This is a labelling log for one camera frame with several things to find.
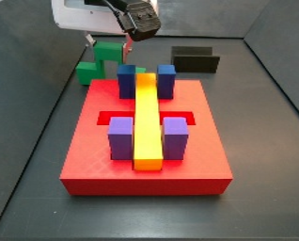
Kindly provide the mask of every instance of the green block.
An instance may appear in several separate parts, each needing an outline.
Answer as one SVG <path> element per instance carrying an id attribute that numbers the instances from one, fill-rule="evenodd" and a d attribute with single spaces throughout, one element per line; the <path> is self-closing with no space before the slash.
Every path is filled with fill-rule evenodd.
<path id="1" fill-rule="evenodd" d="M 146 68 L 136 67 L 136 73 L 144 73 L 144 72 L 146 72 Z"/>
<path id="2" fill-rule="evenodd" d="M 96 61 L 111 60 L 123 64 L 123 43 L 98 41 L 95 45 Z"/>
<path id="3" fill-rule="evenodd" d="M 104 67 L 103 63 L 90 63 L 90 62 L 79 62 L 75 67 L 78 80 L 80 85 L 91 85 L 94 79 L 104 79 Z"/>

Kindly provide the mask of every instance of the gray table surface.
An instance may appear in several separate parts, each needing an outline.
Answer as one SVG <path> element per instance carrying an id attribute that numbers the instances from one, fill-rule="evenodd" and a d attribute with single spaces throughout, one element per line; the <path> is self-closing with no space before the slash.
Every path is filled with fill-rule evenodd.
<path id="1" fill-rule="evenodd" d="M 235 178 L 224 194 L 68 195 L 58 178 L 88 89 L 74 76 L 1 218 L 0 238 L 299 237 L 299 115 L 242 40 L 155 38 L 135 44 L 128 62 L 155 72 L 170 63 L 171 46 L 184 45 L 212 46 L 222 57 L 215 74 L 178 77 L 203 81 Z M 107 71 L 116 78 L 114 63 Z"/>

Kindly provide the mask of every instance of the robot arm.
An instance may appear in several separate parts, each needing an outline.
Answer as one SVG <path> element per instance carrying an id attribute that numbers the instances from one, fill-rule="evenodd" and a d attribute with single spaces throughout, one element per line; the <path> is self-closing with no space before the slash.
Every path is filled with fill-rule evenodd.
<path id="1" fill-rule="evenodd" d="M 59 27 L 91 32 L 127 33 L 134 41 L 152 38 L 160 29 L 158 1 L 52 0 Z"/>

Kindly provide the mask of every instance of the black block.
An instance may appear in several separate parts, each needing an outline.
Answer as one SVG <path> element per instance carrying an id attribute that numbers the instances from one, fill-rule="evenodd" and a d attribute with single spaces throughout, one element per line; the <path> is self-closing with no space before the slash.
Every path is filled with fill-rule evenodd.
<path id="1" fill-rule="evenodd" d="M 220 57 L 212 56 L 212 47 L 172 47 L 172 60 L 176 72 L 211 72 L 218 70 Z"/>

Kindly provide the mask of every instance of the stacked blocks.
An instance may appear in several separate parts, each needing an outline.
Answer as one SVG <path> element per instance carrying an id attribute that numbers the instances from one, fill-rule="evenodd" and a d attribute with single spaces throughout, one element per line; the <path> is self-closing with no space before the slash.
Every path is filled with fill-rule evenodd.
<path id="1" fill-rule="evenodd" d="M 118 84 L 119 84 L 119 98 L 120 99 L 135 99 L 135 76 L 136 66 L 135 65 L 119 65 L 118 66 Z"/>
<path id="2" fill-rule="evenodd" d="M 188 139 L 186 118 L 164 118 L 162 129 L 164 160 L 183 160 Z"/>
<path id="3" fill-rule="evenodd" d="M 128 117 L 111 118 L 108 129 L 112 160 L 134 159 L 134 119 Z"/>
<path id="4" fill-rule="evenodd" d="M 79 62 L 75 67 L 80 85 L 91 85 L 94 79 L 104 79 L 104 61 L 123 63 L 123 44 L 99 41 L 94 47 L 95 62 Z"/>
<path id="5" fill-rule="evenodd" d="M 156 75 L 136 75 L 135 170 L 160 170 L 163 153 Z"/>
<path id="6" fill-rule="evenodd" d="M 175 88 L 175 66 L 174 65 L 159 65 L 158 66 L 158 94 L 159 99 L 174 99 L 174 88 Z"/>

